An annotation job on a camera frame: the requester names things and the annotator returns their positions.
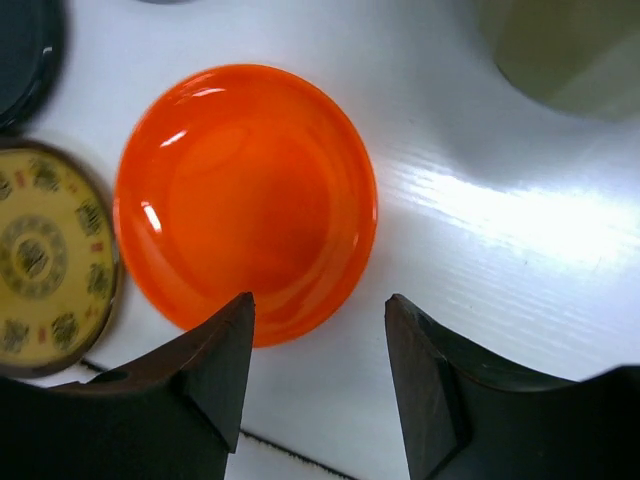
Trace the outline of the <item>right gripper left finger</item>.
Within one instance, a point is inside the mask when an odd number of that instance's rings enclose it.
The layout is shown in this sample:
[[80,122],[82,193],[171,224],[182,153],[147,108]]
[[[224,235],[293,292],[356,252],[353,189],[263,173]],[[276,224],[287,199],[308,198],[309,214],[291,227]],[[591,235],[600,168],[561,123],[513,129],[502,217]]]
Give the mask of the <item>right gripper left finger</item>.
[[223,478],[237,448],[254,325],[254,298],[242,293],[87,383],[2,379],[2,478]]

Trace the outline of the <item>yellow patterned brown-rim plate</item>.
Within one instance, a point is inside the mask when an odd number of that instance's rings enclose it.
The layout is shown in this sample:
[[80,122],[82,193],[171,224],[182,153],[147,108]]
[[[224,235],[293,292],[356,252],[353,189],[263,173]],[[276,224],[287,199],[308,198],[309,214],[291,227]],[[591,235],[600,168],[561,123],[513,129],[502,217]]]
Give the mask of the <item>yellow patterned brown-rim plate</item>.
[[122,273],[95,173],[52,145],[2,139],[2,375],[40,378],[80,360],[114,316]]

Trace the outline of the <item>black plate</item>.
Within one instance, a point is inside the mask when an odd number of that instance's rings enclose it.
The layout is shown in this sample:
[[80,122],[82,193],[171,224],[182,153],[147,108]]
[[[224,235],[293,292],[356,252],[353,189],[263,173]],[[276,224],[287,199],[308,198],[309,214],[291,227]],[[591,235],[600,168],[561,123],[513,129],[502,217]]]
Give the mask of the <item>black plate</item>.
[[1,2],[1,130],[36,116],[59,78],[66,53],[63,1]]

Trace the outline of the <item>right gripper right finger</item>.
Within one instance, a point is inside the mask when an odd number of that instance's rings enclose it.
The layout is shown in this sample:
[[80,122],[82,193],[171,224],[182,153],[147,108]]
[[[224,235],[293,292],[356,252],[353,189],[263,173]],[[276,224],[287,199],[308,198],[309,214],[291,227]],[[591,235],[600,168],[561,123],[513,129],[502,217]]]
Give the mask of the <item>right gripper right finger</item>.
[[635,479],[639,369],[574,382],[519,365],[402,295],[385,329],[413,479]]

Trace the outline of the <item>orange plate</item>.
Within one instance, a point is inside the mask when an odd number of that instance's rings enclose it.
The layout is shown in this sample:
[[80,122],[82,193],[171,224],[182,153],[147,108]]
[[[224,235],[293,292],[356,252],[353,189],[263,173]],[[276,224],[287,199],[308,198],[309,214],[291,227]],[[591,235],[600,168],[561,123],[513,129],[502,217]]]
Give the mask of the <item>orange plate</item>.
[[231,64],[161,95],[121,156],[114,223],[149,302],[190,330],[256,303],[256,347],[328,320],[364,273],[377,226],[373,166],[343,110],[287,71]]

